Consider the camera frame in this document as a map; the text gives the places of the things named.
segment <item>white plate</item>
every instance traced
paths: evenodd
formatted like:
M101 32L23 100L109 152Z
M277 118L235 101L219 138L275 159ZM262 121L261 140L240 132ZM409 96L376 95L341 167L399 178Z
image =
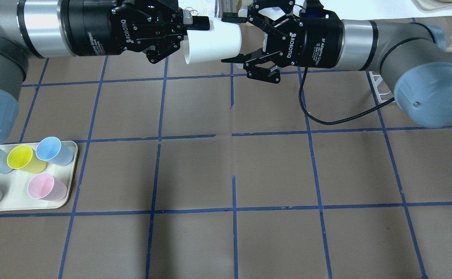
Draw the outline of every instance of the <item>white plate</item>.
M33 173L28 173L20 170L13 170L8 174L0 174L0 189L3 193L0 201L0 211L8 210L38 210L38 209L52 209L63 206L69 198L70 186L72 183L72 176L74 175L76 161L77 161L77 145L73 141L63 141L63 143L72 151L74 159L67 166L57 166L47 163L47 168L43 172L52 174L61 182L66 184L68 192L61 201L44 201L35 200L28 195L28 182L35 176ZM38 143L23 143L31 146L36 150ZM1 145L0 149L9 153L18 145Z
M435 10L452 6L452 2L441 2L438 0L415 0L424 10Z

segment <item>black cable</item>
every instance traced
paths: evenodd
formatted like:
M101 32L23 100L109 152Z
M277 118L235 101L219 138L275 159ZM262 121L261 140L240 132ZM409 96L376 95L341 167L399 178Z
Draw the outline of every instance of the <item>black cable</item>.
M348 121L350 121L350 120L355 120L355 119L360 118L360 117L362 117L362 116L364 116L364 115L368 115L369 113L371 113L371 112L373 112L373 111L376 111L376 110L382 108L383 106L386 106L386 105L388 105L388 104L390 104L390 103L392 103L392 102L394 101L394 97L393 97L393 98L391 98L391 99L385 101L384 103L380 104L379 106L375 106L375 107L373 107L373 108L371 108L371 109L369 109L369 110L366 110L366 111L364 111L364 112L362 112L362 113L359 113L359 114L357 114L357 115L354 115L354 116L352 116L352 117L348 117L348 118L345 118L345 119L341 119L341 120L337 120L337 121L332 121L332 122L325 122L325 121L322 121L322 120L320 120L320 119L317 119L317 118L311 116L311 115L307 112L307 109L305 108L305 106L303 105L303 102L302 102L302 90L303 90L303 85L305 84L305 79L307 78L307 71L308 71L308 69L309 69L309 68L306 67L306 68L305 68L305 71L303 72L302 83L300 83L300 90L298 91L298 101L300 102L300 107L302 108L303 113L304 113L308 118L314 120L314 121L317 122L317 123L320 123L320 124L323 124L323 125L336 125L336 124L341 124L341 123L344 123L344 122L348 122Z

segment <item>robotic arm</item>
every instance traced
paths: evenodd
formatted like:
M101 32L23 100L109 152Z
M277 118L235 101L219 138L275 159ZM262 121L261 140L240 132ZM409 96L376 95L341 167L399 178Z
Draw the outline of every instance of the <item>robotic arm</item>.
M376 71L394 92L398 106L417 124L452 123L452 53L444 32L421 23L340 20L319 0L307 0L297 16L291 0L254 0L222 20L249 22L266 33L262 49L222 60L239 64L247 77L269 83L281 80L279 67L294 65L351 71ZM275 21L262 14L276 7ZM258 65L273 62L274 66Z
M279 7L273 20L262 10ZM266 33L253 53L223 60L247 77L279 83L279 67L378 71L396 101L415 122L441 127L452 122L452 53L444 34L422 24L341 21L318 0L300 15L294 1L254 0L225 22L250 22ZM207 17L191 16L177 0L0 0L0 144L19 109L28 59L144 52L153 64L176 52L188 30L209 30ZM273 62L268 69L259 65Z

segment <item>pink cup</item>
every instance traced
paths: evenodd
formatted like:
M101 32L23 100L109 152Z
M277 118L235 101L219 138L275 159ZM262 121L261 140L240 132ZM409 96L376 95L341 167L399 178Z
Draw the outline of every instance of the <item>pink cup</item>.
M28 195L36 200L60 201L68 192L66 185L49 173L38 173L28 183Z

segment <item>tray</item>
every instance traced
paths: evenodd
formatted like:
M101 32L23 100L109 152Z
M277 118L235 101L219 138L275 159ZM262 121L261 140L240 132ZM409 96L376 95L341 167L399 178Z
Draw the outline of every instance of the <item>tray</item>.
M35 174L24 171L13 170L8 174L0 174L0 189L3 193L0 201L0 211L8 210L39 210L59 208L68 201L70 186L72 184L72 176L74 175L76 161L77 161L77 145L73 141L63 141L63 143L72 151L74 159L67 166L57 166L47 163L47 168L43 172L47 172L55 176L57 179L66 184L68 192L61 201L44 201L35 200L28 195L27 186ZM23 143L31 146L36 150L38 143ZM1 145L0 149L9 153L18 145Z
M452 6L452 3L440 2L437 0L415 0L417 4L424 10L435 10Z

